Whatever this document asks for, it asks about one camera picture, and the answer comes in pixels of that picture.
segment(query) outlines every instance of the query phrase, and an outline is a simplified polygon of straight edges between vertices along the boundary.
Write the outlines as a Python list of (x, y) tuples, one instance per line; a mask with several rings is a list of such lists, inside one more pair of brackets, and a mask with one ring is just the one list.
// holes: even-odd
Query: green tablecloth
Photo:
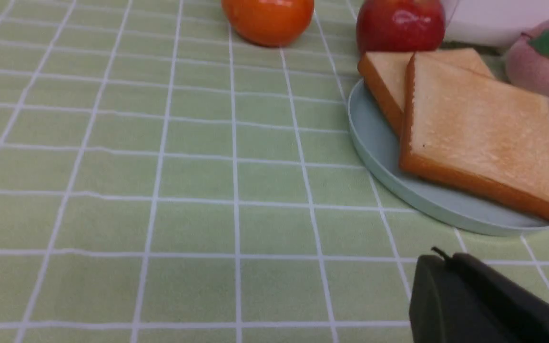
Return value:
[(0, 343), (409, 343), (433, 244), (549, 302), (549, 232), (458, 232), (362, 167), (359, 6), (263, 50), (218, 0), (0, 0)]

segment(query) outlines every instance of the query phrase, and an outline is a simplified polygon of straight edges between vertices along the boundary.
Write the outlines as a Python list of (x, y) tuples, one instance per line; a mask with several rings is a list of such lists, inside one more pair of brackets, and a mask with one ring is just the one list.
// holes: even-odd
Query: light blue plate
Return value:
[(351, 138), (366, 167), (418, 211), (457, 228), (490, 236), (549, 230), (549, 223), (541, 219), (403, 173), (398, 166), (399, 141), (363, 80), (349, 96), (348, 113)]

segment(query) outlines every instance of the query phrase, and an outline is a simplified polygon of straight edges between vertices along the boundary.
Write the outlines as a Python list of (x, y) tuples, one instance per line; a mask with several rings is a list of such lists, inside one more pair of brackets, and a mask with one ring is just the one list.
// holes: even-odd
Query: bread crust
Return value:
[(413, 95), (416, 56), (417, 54), (412, 55), (406, 70), (406, 114), (400, 137), (399, 168), (429, 182), (452, 186), (549, 222), (549, 202), (547, 200), (484, 176), (453, 169), (412, 152), (410, 140), (415, 114)]
[(399, 108), (397, 102), (395, 102), (393, 96), (388, 91), (387, 85), (385, 85), (379, 72), (370, 62), (370, 59), (366, 54), (359, 60), (357, 70), (360, 75), (364, 76), (364, 83), (366, 83), (370, 93), (374, 96), (378, 106), (381, 107), (381, 112), (385, 115), (391, 130), (399, 137), (401, 134), (404, 110)]

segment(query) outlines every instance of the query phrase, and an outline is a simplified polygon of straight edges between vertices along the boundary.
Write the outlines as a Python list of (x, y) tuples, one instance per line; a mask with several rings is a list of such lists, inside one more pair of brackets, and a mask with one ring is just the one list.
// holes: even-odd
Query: bread slice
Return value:
[[(473, 48), (425, 52), (440, 61), (468, 68), (494, 78), (480, 55)], [(404, 118), (406, 98), (406, 67), (411, 52), (368, 52), (360, 59), (357, 69), (370, 93), (378, 102), (394, 133), (399, 137)]]
[(549, 99), (414, 54), (399, 167), (549, 221)]

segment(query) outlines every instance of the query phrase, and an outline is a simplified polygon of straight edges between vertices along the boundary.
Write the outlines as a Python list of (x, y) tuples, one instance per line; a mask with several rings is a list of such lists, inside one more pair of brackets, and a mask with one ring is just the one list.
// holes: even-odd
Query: tangerine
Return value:
[(311, 24), (314, 0), (222, 0), (226, 18), (240, 37), (277, 47), (296, 39)]

